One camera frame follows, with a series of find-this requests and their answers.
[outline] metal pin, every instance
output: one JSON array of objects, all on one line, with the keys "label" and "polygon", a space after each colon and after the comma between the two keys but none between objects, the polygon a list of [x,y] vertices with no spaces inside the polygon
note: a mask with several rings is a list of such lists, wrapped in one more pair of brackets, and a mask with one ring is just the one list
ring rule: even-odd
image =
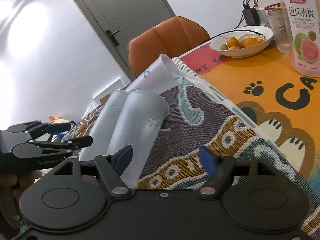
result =
[{"label": "metal pin", "polygon": [[160,197],[169,197],[169,194],[166,192],[160,193]]},{"label": "metal pin", "polygon": [[200,189],[200,193],[203,195],[212,195],[216,193],[216,189],[213,187],[203,187]]},{"label": "metal pin", "polygon": [[112,193],[113,194],[116,194],[116,195],[124,195],[128,192],[128,189],[126,187],[115,187],[113,190],[112,190]]}]

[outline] bottle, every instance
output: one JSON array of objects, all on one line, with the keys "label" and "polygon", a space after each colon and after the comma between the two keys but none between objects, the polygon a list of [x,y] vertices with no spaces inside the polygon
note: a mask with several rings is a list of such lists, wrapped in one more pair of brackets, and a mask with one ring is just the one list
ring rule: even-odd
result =
[{"label": "bottle", "polygon": [[291,64],[305,76],[320,76],[320,0],[280,0]]}]

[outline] pink guava slice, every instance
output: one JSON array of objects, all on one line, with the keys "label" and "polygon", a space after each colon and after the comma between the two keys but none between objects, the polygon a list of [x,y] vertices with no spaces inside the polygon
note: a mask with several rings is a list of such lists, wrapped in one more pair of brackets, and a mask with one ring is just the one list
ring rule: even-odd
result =
[{"label": "pink guava slice", "polygon": [[308,63],[315,63],[319,59],[319,49],[317,44],[309,39],[302,39],[300,44],[301,55]]}]

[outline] chair backrest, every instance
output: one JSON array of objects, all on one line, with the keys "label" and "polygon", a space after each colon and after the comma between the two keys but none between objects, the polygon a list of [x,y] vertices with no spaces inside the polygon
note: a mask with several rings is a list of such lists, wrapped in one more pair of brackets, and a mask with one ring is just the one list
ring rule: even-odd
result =
[{"label": "chair backrest", "polygon": [[199,24],[175,16],[135,37],[128,45],[129,67],[138,77],[161,53],[180,56],[210,36]]}]

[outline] power adapter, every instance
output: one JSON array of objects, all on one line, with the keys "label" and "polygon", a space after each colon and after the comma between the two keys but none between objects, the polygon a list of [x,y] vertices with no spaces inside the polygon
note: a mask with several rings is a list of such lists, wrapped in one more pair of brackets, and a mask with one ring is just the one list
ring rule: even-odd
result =
[{"label": "power adapter", "polygon": [[255,7],[250,8],[246,6],[242,13],[247,23],[247,26],[260,25],[259,15]]}]

